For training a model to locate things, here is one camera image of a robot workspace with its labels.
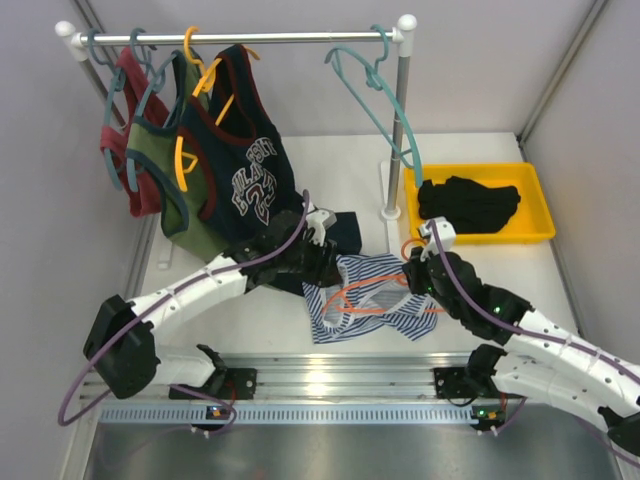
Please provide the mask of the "orange plastic hanger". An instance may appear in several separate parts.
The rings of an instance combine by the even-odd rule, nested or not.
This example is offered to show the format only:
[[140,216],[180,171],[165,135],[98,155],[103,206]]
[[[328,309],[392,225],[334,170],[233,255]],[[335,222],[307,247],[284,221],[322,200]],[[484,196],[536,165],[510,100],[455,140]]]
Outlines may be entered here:
[[341,256],[342,285],[325,295],[321,315],[340,315],[355,321],[362,317],[408,315],[422,318],[444,310],[425,295],[411,294],[400,260],[393,254]]

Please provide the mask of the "blue white striped tank top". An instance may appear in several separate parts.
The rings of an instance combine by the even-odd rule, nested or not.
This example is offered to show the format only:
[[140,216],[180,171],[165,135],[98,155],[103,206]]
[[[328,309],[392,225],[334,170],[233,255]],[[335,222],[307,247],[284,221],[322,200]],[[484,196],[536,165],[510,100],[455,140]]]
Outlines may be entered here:
[[430,296],[410,292],[395,255],[340,255],[337,267],[337,284],[302,285],[315,344],[344,342],[383,327],[417,341],[437,326],[442,309]]

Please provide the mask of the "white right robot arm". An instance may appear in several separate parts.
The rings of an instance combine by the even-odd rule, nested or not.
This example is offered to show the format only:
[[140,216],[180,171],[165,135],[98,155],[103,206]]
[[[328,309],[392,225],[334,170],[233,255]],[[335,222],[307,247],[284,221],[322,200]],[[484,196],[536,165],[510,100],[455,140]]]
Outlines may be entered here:
[[413,293],[432,296],[482,339],[465,379],[478,396],[504,393],[569,413],[639,453],[639,368],[547,318],[527,300],[483,283],[453,252],[421,247],[403,266]]

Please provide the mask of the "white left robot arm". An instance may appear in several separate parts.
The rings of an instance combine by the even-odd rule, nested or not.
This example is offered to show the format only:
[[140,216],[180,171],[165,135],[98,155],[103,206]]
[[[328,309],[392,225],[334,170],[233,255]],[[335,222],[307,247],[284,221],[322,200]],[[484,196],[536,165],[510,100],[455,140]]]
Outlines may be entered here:
[[339,283],[337,244],[327,236],[335,221],[326,209],[306,215],[285,210],[256,237],[164,289],[130,300],[107,298],[85,342],[85,357],[118,399],[156,385],[169,387],[173,398],[217,396],[227,377],[219,353],[205,344],[171,346],[169,338],[205,311],[280,274],[320,287]]

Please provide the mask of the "navy basketball tank top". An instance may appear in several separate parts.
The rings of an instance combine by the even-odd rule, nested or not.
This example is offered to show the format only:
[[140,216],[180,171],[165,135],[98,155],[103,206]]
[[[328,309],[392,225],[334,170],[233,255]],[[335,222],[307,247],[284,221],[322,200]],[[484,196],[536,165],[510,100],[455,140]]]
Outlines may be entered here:
[[179,134],[207,184],[199,217],[231,246],[261,233],[283,210],[300,214],[303,199],[260,99],[248,50],[235,44],[216,60],[209,105],[189,99]]

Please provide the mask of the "yellow plastic hanger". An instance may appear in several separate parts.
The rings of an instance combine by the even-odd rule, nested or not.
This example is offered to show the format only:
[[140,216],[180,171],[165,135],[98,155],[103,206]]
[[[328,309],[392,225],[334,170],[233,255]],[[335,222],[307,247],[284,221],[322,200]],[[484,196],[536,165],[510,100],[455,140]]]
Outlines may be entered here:
[[[217,79],[217,67],[221,60],[215,59],[208,67],[204,62],[193,55],[191,48],[191,40],[195,33],[199,32],[197,26],[190,26],[186,31],[183,39],[183,49],[187,60],[195,65],[200,71],[200,79],[194,87],[191,98],[198,100],[204,93],[209,93],[215,86]],[[191,173],[198,164],[198,157],[195,154],[184,151],[184,135],[179,133],[176,138],[174,152],[174,171],[179,189],[182,192],[188,191],[186,182],[186,174]]]

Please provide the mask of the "green tank top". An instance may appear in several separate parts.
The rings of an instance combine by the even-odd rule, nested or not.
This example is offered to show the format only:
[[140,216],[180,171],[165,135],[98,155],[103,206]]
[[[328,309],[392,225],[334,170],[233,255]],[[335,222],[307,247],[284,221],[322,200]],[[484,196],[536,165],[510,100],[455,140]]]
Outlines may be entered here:
[[175,50],[161,67],[173,68],[176,99],[169,117],[150,121],[143,109],[151,103],[152,88],[147,88],[135,110],[133,124],[126,148],[127,171],[138,168],[151,175],[160,193],[160,226],[164,236],[172,243],[208,263],[227,246],[212,228],[200,219],[209,186],[200,166],[186,174],[188,191],[179,189],[174,171],[174,152],[180,120],[185,113],[188,99],[200,79],[198,68],[191,64],[184,53]]

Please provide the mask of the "maroon tank top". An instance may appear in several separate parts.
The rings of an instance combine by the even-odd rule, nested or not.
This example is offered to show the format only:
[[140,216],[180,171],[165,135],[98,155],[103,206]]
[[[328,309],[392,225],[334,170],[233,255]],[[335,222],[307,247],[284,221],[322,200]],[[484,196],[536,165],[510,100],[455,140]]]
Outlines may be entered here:
[[133,217],[143,217],[161,211],[160,193],[151,175],[146,171],[137,174],[138,191],[134,192],[130,189],[126,175],[125,150],[136,107],[142,99],[149,85],[149,81],[129,47],[125,47],[122,50],[115,65],[122,69],[126,78],[123,90],[117,94],[122,93],[124,95],[127,106],[127,116],[126,124],[122,130],[117,130],[112,127],[114,132],[109,135],[108,145],[112,148],[118,165],[122,167],[119,178],[129,198],[130,214]]

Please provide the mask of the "teal hanger under maroon top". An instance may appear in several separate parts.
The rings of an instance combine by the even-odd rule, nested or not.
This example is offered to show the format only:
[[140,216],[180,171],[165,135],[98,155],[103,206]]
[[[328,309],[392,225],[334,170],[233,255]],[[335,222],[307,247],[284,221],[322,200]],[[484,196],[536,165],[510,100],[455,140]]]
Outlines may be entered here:
[[113,186],[121,191],[123,184],[119,178],[119,174],[122,171],[122,167],[118,165],[112,148],[108,145],[108,140],[109,135],[114,132],[112,128],[113,121],[116,121],[118,126],[126,124],[118,108],[114,107],[114,97],[118,92],[123,90],[126,78],[122,69],[115,65],[108,54],[102,56],[98,54],[98,45],[96,44],[96,36],[98,34],[100,34],[100,31],[97,28],[91,28],[89,30],[87,34],[87,48],[95,63],[106,66],[111,73],[111,80],[105,98],[105,110],[101,130],[101,152]]

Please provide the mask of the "black folded garment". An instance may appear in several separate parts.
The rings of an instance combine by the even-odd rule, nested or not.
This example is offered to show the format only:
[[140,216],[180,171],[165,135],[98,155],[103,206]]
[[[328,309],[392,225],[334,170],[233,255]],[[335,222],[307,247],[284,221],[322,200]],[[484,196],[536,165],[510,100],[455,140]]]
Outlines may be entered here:
[[521,196],[512,185],[493,188],[451,176],[440,184],[425,180],[417,200],[423,220],[444,217],[457,234],[495,234],[516,214]]

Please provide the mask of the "yellow plastic tray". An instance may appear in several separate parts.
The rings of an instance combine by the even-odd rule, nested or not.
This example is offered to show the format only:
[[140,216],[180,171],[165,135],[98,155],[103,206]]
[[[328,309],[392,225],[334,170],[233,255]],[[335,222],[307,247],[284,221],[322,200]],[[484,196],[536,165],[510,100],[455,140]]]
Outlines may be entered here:
[[536,170],[529,163],[428,164],[422,178],[442,184],[456,176],[486,187],[517,188],[521,197],[515,214],[497,233],[457,235],[457,245],[531,244],[552,239],[555,225]]

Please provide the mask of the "silver white clothes rack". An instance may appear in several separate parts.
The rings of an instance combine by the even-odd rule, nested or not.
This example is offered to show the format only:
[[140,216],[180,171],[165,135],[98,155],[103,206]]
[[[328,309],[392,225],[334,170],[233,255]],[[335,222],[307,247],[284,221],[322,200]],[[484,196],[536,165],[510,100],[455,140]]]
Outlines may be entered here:
[[[336,32],[268,32],[268,33],[194,33],[189,38],[193,45],[224,45],[241,43],[245,45],[261,44],[320,44],[326,43],[333,46],[334,52],[340,50],[358,60],[367,71],[366,77],[374,79],[376,84],[385,91],[394,108],[393,134],[385,139],[391,145],[390,160],[381,164],[380,172],[388,176],[382,180],[383,200],[385,206],[380,215],[386,227],[388,247],[393,250],[399,246],[400,236],[396,231],[402,211],[398,206],[398,191],[400,188],[400,169],[406,155],[412,156],[412,165],[421,166],[421,158],[418,151],[415,135],[406,118],[405,107],[409,85],[410,60],[414,50],[415,31],[417,19],[412,14],[404,14],[399,17],[397,24],[389,31],[378,32],[375,29],[368,31]],[[94,54],[96,46],[102,48],[126,46],[128,44],[141,46],[171,46],[179,45],[186,38],[184,34],[149,34],[137,33],[131,35],[109,35],[106,33],[80,33],[75,26],[68,21],[59,21],[55,25],[55,33],[60,38],[76,62],[83,68],[85,75],[91,81],[98,95],[102,97],[105,105],[106,118],[109,122],[115,120],[119,124],[124,123],[124,117],[117,107],[113,105],[110,97],[110,88],[105,86],[95,70],[96,64],[109,68],[115,66],[109,56],[99,57]],[[397,46],[397,75],[396,92],[391,93],[388,86],[382,82],[382,78],[374,67],[356,52],[350,50],[348,43],[377,42],[384,44],[383,55],[387,56],[391,43]]]

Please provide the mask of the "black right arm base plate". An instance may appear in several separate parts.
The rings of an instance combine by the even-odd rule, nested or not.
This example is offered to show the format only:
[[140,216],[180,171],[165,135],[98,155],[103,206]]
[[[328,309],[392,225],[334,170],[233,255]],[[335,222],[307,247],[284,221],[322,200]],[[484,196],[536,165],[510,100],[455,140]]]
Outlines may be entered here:
[[465,367],[434,368],[433,377],[438,399],[457,402],[498,399],[501,395],[488,375],[469,372]]

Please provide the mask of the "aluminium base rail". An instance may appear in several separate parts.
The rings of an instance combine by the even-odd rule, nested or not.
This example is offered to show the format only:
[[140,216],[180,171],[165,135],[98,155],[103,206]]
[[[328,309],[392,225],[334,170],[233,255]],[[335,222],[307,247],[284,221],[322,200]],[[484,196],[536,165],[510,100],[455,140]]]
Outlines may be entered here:
[[517,399],[451,401],[438,399],[433,369],[463,367],[457,354],[412,356],[287,354],[229,355],[227,368],[254,368],[251,400],[220,400],[207,395],[173,398],[167,386],[145,388],[118,400],[91,372],[79,389],[82,407],[92,401],[106,424],[194,425],[403,425],[501,423]]

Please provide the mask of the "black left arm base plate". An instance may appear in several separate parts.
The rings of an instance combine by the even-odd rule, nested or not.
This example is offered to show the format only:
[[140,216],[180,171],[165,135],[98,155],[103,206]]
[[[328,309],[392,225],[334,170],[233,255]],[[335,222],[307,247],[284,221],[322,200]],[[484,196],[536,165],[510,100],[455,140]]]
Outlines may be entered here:
[[218,369],[202,387],[184,385],[184,388],[220,400],[251,400],[257,385],[254,368]]

